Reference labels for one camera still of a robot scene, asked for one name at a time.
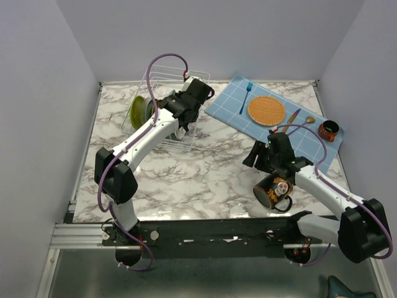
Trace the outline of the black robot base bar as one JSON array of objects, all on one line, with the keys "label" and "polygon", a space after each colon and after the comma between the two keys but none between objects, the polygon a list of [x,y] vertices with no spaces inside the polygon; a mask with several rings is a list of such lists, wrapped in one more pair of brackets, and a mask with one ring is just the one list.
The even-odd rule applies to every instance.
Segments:
[{"label": "black robot base bar", "polygon": [[106,227],[102,244],[116,247],[117,253],[126,249],[126,260],[138,256],[156,259],[265,256],[307,263],[311,246],[320,243],[318,239],[294,234],[285,217],[141,221],[129,232],[132,237],[115,225]]}]

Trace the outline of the blue floral ceramic plate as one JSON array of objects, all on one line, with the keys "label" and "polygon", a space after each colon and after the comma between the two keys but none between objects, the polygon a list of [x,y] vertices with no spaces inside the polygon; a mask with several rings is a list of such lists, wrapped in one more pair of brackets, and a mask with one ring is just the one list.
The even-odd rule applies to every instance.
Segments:
[{"label": "blue floral ceramic plate", "polygon": [[146,108],[146,116],[151,117],[154,114],[154,104],[152,100],[149,100],[149,103]]}]

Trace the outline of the white wire dish rack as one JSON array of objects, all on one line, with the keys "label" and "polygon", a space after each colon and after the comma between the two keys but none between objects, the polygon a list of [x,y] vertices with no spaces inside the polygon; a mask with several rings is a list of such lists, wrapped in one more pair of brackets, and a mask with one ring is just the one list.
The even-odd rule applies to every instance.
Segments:
[{"label": "white wire dish rack", "polygon": [[[164,140],[159,143],[159,146],[173,150],[190,151],[195,140],[197,121],[200,117],[202,107],[199,110],[198,118],[195,122],[190,124],[180,124],[178,120],[179,108],[181,107],[179,104],[179,97],[181,95],[184,81],[189,76],[198,76],[208,85],[210,75],[201,71],[189,71],[185,75],[183,75],[182,72],[183,69],[180,68],[153,65],[149,71],[149,81],[147,81],[146,78],[141,80],[135,93],[135,97],[144,97],[147,105],[149,100],[153,101],[154,107],[157,106],[159,108],[158,122],[163,120],[164,109],[170,111],[171,117],[176,119],[176,129],[169,135],[165,136]],[[172,90],[176,91],[175,95],[170,95]],[[146,116],[146,122],[153,118],[153,116],[154,114],[151,117]],[[186,133],[182,140],[176,140],[174,132],[180,127],[183,127]],[[137,131],[130,123],[130,107],[126,112],[126,116],[120,126],[120,130],[127,136],[131,136]]]}]

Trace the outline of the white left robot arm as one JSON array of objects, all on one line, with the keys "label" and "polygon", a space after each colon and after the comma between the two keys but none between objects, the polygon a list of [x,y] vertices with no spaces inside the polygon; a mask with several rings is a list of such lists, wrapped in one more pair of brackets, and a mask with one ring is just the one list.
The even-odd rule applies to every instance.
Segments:
[{"label": "white left robot arm", "polygon": [[134,172],[145,156],[167,136],[183,128],[189,130],[201,106],[215,91],[203,81],[192,78],[187,87],[154,103],[154,114],[131,137],[111,150],[101,148],[96,153],[94,179],[99,186],[98,205],[110,211],[118,222],[117,239],[131,245],[137,239],[138,218],[133,208],[133,196],[138,189]]}]

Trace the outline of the lime green round plate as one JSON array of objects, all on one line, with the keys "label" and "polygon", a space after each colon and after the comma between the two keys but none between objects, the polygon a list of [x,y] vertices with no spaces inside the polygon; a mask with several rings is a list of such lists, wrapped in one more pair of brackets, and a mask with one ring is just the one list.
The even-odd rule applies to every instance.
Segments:
[{"label": "lime green round plate", "polygon": [[130,106],[130,123],[138,130],[146,122],[146,101],[142,96],[136,96]]}]

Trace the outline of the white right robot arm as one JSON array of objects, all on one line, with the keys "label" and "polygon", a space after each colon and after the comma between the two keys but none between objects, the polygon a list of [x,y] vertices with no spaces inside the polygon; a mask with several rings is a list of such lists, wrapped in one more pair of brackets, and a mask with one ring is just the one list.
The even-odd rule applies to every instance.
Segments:
[{"label": "white right robot arm", "polygon": [[360,263],[367,258],[385,259],[393,252],[393,240],[380,201],[365,200],[343,189],[317,165],[296,156],[286,133],[271,132],[267,142],[256,141],[243,165],[267,173],[253,188],[256,199],[267,209],[289,199],[295,186],[327,207],[334,220],[302,211],[287,220],[286,238],[300,243],[317,238],[336,245],[344,256]]}]

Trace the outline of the blue striped white plate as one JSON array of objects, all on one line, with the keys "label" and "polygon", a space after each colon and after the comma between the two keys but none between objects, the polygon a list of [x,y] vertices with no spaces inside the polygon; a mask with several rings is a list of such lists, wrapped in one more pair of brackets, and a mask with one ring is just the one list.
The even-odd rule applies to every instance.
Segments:
[{"label": "blue striped white plate", "polygon": [[174,132],[176,140],[182,140],[184,138],[184,136],[185,136],[185,133],[186,133],[186,131],[185,131],[185,129],[183,127],[180,127],[179,129],[177,129]]}]

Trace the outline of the black skull pattern mug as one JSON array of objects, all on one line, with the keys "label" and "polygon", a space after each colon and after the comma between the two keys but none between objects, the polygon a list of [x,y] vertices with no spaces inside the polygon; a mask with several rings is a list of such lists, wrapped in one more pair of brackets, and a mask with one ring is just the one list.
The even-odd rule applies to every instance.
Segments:
[{"label": "black skull pattern mug", "polygon": [[[293,202],[290,197],[292,191],[292,183],[276,173],[266,176],[253,187],[254,196],[266,209],[274,209],[281,213],[286,213],[292,208]],[[285,209],[279,209],[277,204],[283,200],[287,200],[288,205]]]}]

